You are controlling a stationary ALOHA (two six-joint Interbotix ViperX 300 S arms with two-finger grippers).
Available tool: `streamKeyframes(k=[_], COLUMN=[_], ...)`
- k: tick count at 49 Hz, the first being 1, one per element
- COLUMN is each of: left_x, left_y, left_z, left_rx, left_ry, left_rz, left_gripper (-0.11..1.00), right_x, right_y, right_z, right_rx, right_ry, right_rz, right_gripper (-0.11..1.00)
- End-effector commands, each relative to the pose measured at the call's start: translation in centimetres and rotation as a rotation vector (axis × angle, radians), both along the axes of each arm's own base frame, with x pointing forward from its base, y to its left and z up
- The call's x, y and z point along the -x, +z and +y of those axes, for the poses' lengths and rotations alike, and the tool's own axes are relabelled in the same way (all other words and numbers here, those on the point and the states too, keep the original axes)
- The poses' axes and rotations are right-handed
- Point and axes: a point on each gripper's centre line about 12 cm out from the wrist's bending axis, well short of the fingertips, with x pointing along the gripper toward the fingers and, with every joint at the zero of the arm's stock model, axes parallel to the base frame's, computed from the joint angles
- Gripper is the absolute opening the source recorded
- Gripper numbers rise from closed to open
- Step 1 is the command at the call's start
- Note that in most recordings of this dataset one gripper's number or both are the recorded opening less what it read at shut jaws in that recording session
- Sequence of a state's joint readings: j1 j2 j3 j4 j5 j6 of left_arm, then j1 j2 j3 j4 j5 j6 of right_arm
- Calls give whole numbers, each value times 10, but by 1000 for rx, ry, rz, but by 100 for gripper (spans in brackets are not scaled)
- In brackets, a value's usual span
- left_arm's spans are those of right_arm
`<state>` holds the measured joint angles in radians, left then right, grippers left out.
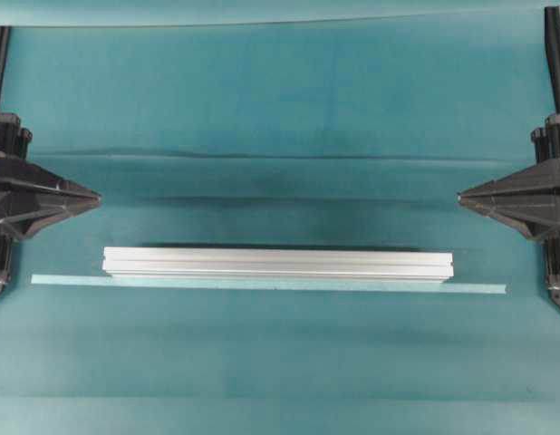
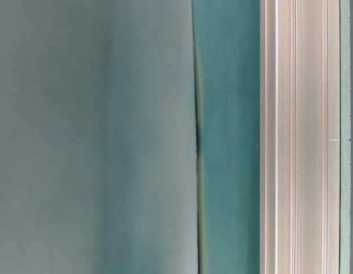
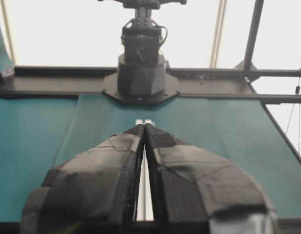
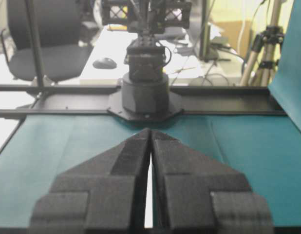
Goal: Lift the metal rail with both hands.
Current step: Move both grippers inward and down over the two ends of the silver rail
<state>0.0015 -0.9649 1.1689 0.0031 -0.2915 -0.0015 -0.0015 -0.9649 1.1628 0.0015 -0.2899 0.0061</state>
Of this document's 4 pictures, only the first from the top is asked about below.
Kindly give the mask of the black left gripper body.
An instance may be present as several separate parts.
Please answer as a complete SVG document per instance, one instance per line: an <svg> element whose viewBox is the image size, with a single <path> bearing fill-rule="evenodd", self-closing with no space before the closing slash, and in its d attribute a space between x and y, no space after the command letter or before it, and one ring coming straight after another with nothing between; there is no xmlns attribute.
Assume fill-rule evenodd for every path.
<svg viewBox="0 0 560 435"><path fill-rule="evenodd" d="M17 115L0 113L0 226L31 226L32 168L26 161L31 141Z"/></svg>

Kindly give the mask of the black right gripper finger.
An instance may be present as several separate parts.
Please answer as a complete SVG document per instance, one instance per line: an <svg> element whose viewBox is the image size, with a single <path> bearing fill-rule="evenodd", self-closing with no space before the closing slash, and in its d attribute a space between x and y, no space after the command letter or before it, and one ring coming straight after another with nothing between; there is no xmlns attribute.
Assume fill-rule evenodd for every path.
<svg viewBox="0 0 560 435"><path fill-rule="evenodd" d="M471 198L533 194L554 189L560 189L560 158L548 159L502 179L469 188L458 193L458 199L461 202Z"/></svg>
<svg viewBox="0 0 560 435"><path fill-rule="evenodd" d="M543 241L560 234L560 205L524 204L517 200L499 202L498 198L460 198L459 204L518 231L531 241Z"/></svg>

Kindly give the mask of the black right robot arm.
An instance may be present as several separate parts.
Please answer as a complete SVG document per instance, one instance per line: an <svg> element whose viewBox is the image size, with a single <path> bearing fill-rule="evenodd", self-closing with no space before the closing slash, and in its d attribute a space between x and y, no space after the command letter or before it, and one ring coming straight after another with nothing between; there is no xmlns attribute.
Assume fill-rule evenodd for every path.
<svg viewBox="0 0 560 435"><path fill-rule="evenodd" d="M536 164L458 193L459 204L542 245L549 298L560 308L560 114L531 133Z"/></svg>

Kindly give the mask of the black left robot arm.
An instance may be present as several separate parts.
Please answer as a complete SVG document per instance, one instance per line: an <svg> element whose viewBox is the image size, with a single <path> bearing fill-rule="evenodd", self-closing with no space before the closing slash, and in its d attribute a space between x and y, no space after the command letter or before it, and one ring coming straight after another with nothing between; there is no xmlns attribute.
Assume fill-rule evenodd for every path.
<svg viewBox="0 0 560 435"><path fill-rule="evenodd" d="M0 113L0 294L16 242L101 204L100 194L28 161L32 138L17 115Z"/></svg>

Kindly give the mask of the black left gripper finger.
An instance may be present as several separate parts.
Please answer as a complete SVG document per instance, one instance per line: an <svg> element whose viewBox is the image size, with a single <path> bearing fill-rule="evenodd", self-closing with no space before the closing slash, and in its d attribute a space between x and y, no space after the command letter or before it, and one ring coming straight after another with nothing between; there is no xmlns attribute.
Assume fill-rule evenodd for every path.
<svg viewBox="0 0 560 435"><path fill-rule="evenodd" d="M24 159L0 156L0 184L29 192L98 199L99 194Z"/></svg>
<svg viewBox="0 0 560 435"><path fill-rule="evenodd" d="M15 240L26 240L100 204L99 197L0 196L0 229Z"/></svg>

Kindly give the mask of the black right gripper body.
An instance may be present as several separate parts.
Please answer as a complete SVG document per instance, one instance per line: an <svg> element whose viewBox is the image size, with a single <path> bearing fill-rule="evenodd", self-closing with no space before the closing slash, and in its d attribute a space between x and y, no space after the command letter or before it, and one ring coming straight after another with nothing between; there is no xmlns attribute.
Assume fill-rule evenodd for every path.
<svg viewBox="0 0 560 435"><path fill-rule="evenodd" d="M537 164L532 167L530 205L534 227L560 227L560 114L532 132Z"/></svg>

